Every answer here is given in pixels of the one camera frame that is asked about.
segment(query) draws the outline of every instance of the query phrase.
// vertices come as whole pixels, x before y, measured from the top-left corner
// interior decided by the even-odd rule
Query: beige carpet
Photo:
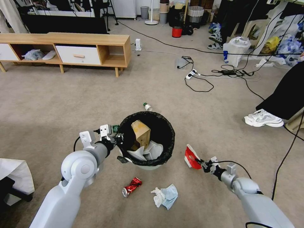
[[[142,20],[123,22],[174,45],[207,50],[211,43],[206,26],[192,36],[175,39],[169,25],[147,26]],[[141,38],[143,50],[189,55],[195,68],[204,74],[223,64],[222,55],[165,46],[113,22],[110,28],[112,34],[130,34],[131,42]],[[132,54],[130,66],[119,78],[108,68],[65,66],[66,73],[61,74],[59,66],[5,63],[8,71],[0,74],[0,157],[26,160],[36,191],[31,202],[19,202],[1,215],[1,228],[29,227],[47,192],[60,181],[61,162],[72,152],[80,131],[119,124],[127,115],[143,111],[144,102],[171,122],[176,132],[172,158],[157,170],[144,171],[130,163],[121,164],[116,159],[118,149],[114,149],[95,183],[83,190],[74,228],[243,228],[248,218],[238,198],[215,176],[187,167],[183,160],[187,143],[203,159],[217,156],[219,160],[241,163],[262,192],[271,196],[275,171],[293,136],[284,128],[254,128],[243,122],[245,115],[255,111],[260,98],[241,79],[209,79],[215,88],[209,93],[195,93],[184,84],[189,68],[174,68],[178,56],[139,54]],[[251,61],[246,69],[256,69],[255,63]],[[249,86],[266,98],[285,72],[263,68],[252,79],[261,80]],[[210,88],[197,79],[189,84],[197,90]],[[275,197],[296,227],[303,224],[303,163],[303,142],[297,140],[281,168]],[[237,172],[246,176],[240,167]],[[142,179],[143,185],[125,199],[122,187],[135,176]],[[178,199],[169,211],[156,208],[150,191],[171,183],[177,187]]]

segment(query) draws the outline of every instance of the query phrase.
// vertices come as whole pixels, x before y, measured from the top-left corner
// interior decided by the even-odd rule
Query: white drawer
[[[101,65],[96,47],[56,46],[64,63]]]
[[[19,59],[8,44],[0,44],[0,60],[19,61]]]

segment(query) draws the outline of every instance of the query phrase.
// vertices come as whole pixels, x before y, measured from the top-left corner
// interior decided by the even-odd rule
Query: crushed soda can
[[[137,177],[134,177],[129,186],[123,188],[123,196],[128,197],[137,187],[142,185],[142,181]]]

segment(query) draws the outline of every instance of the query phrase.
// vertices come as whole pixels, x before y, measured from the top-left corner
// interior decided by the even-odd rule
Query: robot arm
[[[251,222],[261,223],[272,228],[295,228],[279,207],[263,195],[257,183],[252,179],[238,177],[236,164],[230,163],[223,169],[216,157],[210,161],[198,160],[205,173],[211,173],[223,181],[230,191],[238,196]]]
[[[100,127],[100,141],[94,143],[94,132],[79,133],[83,150],[69,154],[62,162],[62,180],[46,195],[30,228],[72,227],[80,208],[80,193],[94,182],[103,168],[103,161],[116,144],[122,143],[123,135],[111,134],[110,125]]]

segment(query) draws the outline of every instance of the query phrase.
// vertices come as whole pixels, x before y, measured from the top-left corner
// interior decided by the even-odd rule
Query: crumpled paper
[[[156,196],[153,197],[156,207],[160,207],[162,204],[169,210],[178,197],[177,189],[174,184],[171,184],[167,188],[155,188],[151,193],[155,193]]]

